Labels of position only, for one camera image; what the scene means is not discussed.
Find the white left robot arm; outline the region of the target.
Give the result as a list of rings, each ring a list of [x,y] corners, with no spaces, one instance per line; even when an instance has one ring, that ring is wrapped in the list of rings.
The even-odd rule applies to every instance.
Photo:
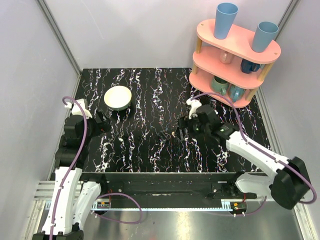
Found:
[[[102,177],[85,177],[76,197],[78,182],[89,154],[93,137],[111,130],[110,119],[102,111],[97,118],[84,120],[81,114],[67,117],[58,150],[55,153],[55,179],[49,213],[34,240],[82,240],[84,225],[96,198],[108,193]]]

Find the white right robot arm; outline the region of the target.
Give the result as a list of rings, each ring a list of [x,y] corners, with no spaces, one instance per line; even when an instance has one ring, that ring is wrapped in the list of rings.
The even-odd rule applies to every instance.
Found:
[[[245,158],[264,175],[238,173],[228,182],[232,198],[251,193],[272,197],[281,207],[291,210],[311,190],[306,165],[299,157],[289,159],[258,144],[237,127],[221,122],[213,108],[199,100],[188,100],[188,114],[178,120],[180,130],[187,129],[196,138],[205,136],[221,147]]]

